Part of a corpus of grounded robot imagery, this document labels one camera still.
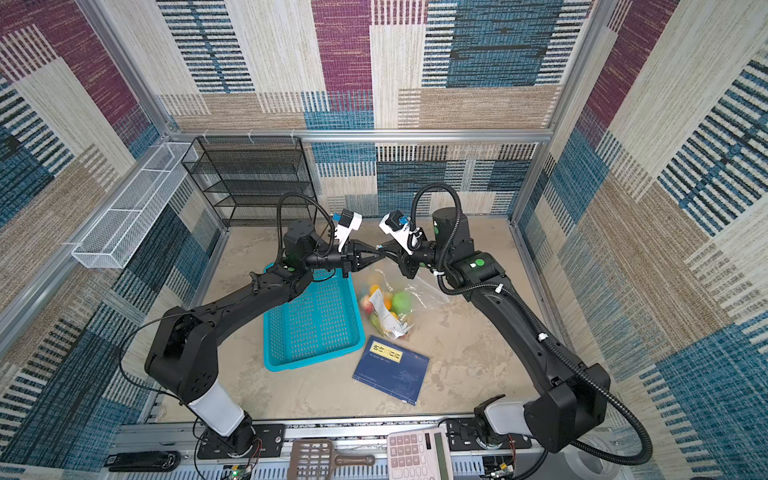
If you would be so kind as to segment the clear zip top bag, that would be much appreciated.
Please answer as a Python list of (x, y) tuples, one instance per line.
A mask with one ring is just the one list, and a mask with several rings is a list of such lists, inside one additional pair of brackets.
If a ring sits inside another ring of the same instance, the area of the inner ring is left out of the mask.
[(390, 341), (406, 342), (426, 325), (448, 297), (420, 275), (406, 278), (399, 267), (382, 261), (352, 274), (358, 309), (375, 332)]

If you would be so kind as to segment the green apple toy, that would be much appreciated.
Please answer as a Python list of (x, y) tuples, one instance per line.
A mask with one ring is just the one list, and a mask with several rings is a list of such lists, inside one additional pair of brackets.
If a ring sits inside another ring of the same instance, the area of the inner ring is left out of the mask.
[(391, 310), (398, 316), (406, 315), (413, 310), (413, 296), (408, 291), (395, 293), (391, 299)]

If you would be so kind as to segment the teal plastic basket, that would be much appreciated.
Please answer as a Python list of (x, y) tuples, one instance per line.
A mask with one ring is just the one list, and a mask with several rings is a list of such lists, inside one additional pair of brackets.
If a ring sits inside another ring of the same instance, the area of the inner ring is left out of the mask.
[(345, 356), (364, 343), (353, 281), (339, 269), (316, 271), (299, 297), (264, 314), (263, 360), (271, 372)]

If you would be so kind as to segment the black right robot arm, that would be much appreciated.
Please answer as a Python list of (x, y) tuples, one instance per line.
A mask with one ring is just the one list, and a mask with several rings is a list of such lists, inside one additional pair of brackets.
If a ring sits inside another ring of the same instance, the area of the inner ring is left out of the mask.
[[(511, 284), (501, 264), (475, 249), (465, 215), (442, 208), (433, 215), (435, 239), (414, 226), (399, 210), (386, 214), (380, 229), (390, 241), (383, 250), (394, 254), (407, 277), (429, 268), (447, 295), (460, 295), (483, 313), (507, 341), (528, 373), (537, 399), (523, 406), (532, 436), (549, 453), (573, 446), (618, 465), (642, 465), (653, 454), (650, 435), (640, 420), (610, 392), (611, 380), (598, 363), (586, 365), (533, 313)], [(583, 442), (613, 407), (632, 427), (640, 450), (612, 454)]]

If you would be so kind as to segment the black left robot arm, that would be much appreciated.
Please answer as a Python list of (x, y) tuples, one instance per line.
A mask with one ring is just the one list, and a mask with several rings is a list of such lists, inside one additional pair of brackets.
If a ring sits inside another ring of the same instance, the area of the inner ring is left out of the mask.
[(218, 347), (241, 327), (303, 294), (318, 269), (362, 270), (389, 258), (384, 247), (358, 240), (326, 241), (310, 221), (278, 232), (278, 253), (263, 273), (235, 292), (190, 310), (175, 307), (158, 320), (144, 369), (202, 420), (234, 444), (254, 434), (252, 421), (219, 382)]

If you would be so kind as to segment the blue booklet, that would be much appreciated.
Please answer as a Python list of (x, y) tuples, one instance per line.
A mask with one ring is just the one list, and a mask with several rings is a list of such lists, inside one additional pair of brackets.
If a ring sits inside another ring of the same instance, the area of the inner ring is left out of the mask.
[(415, 406), (430, 359), (380, 337), (370, 336), (352, 378)]

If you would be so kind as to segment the pink calculator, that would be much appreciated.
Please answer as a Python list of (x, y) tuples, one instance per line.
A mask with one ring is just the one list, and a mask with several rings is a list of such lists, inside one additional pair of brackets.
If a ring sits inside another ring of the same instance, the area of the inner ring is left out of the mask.
[(390, 433), (386, 439), (390, 480), (453, 480), (448, 434), (441, 427)]

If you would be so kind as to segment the brown slotted spatula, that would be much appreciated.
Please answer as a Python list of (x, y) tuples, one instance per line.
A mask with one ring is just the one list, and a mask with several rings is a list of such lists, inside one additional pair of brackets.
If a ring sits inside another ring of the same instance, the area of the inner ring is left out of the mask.
[(374, 455), (339, 453), (330, 439), (298, 439), (292, 443), (288, 480), (331, 479), (338, 467), (373, 466)]

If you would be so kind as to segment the black stapler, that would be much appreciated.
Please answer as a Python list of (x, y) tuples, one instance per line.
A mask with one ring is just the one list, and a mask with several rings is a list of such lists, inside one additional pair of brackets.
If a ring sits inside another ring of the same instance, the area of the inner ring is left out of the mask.
[(110, 455), (104, 467), (110, 472), (165, 473), (181, 463), (178, 451), (123, 452)]

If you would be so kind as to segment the clear tape roll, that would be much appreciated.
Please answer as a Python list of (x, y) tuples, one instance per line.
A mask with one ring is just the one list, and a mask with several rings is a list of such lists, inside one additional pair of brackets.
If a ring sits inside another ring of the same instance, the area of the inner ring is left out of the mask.
[(577, 479), (613, 480), (620, 472), (618, 465), (575, 447), (567, 447), (563, 455), (568, 468)]

